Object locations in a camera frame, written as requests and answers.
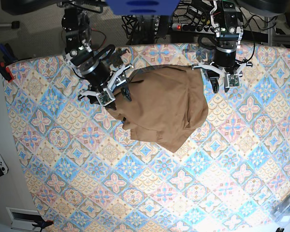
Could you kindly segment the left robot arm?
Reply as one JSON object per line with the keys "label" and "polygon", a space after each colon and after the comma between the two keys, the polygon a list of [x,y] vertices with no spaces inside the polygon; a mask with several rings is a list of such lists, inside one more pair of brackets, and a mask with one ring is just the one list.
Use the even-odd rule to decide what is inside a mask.
{"label": "left robot arm", "polygon": [[242,61],[236,59],[244,34],[243,14],[236,10],[233,2],[214,0],[209,12],[209,31],[213,34],[198,36],[198,44],[207,50],[214,51],[212,60],[200,59],[192,65],[192,69],[203,69],[207,80],[211,83],[214,93],[219,91],[218,80],[223,78],[224,91],[239,87],[240,77],[246,67],[252,67],[252,58]]}

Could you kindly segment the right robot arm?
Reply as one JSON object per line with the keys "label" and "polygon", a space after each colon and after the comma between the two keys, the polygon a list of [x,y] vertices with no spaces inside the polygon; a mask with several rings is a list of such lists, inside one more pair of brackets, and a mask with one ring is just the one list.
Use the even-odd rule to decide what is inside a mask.
{"label": "right robot arm", "polygon": [[87,12],[76,6],[64,10],[61,24],[66,32],[64,60],[79,78],[89,83],[86,89],[80,90],[78,99],[87,97],[91,104],[116,109],[114,92],[118,89],[131,101],[126,71],[133,65],[125,65],[121,59],[127,50],[116,50],[110,44],[99,52],[95,51]]}

